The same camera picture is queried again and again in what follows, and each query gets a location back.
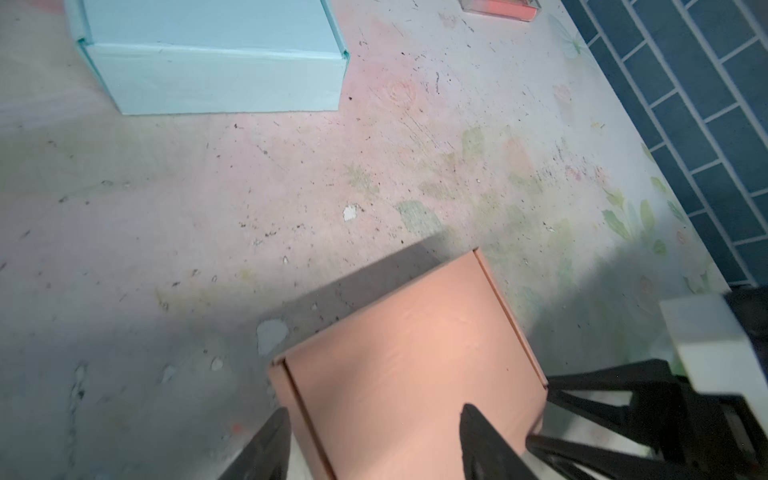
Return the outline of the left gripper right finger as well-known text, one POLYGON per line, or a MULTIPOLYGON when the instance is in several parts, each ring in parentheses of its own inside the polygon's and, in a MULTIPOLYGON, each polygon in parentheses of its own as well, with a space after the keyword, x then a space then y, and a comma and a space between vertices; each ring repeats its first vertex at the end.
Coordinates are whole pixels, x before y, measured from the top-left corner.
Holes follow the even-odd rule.
POLYGON ((537 479, 473 404, 462 408, 459 438, 466 480, 537 479))

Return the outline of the pink paper box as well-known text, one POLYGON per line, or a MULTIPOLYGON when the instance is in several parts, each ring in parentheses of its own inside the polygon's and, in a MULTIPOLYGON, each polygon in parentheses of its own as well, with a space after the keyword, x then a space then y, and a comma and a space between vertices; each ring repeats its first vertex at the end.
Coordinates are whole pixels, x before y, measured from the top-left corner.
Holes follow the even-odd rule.
POLYGON ((547 396, 477 249, 285 351, 268 375, 316 479, 460 479, 465 404, 522 452, 547 396))

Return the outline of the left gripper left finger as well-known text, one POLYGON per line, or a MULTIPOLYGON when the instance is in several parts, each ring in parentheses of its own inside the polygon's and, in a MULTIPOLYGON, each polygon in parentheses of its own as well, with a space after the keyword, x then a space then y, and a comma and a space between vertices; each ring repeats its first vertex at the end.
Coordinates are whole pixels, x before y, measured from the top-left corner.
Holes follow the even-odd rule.
POLYGON ((288 410, 280 407, 223 471, 219 480, 286 480, 291 437, 288 410))

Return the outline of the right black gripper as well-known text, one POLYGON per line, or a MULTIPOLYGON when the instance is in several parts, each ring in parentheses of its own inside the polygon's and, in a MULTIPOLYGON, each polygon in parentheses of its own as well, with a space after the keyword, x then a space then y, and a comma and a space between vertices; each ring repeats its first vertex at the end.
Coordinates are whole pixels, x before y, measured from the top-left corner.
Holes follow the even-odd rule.
MULTIPOLYGON (((723 295, 767 377, 766 288, 723 295)), ((654 460, 542 435, 528 436, 527 449, 568 479, 586 478, 581 467, 610 479, 766 478, 767 428, 761 428, 743 398, 701 394, 692 387, 683 365, 682 369, 684 397, 693 403, 686 415, 694 436, 662 436, 682 400, 677 377, 664 360, 550 377, 547 393, 548 402, 677 460, 654 460), (578 392, 628 392, 631 398, 616 406, 578 397, 578 392)))

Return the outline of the light blue paper box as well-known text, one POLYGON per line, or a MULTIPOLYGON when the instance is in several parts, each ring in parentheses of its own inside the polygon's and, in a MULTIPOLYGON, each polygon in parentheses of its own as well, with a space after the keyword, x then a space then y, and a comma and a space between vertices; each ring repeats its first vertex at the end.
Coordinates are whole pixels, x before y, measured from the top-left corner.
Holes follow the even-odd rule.
POLYGON ((124 115, 334 111, 350 55, 326 1, 67 1, 124 115))

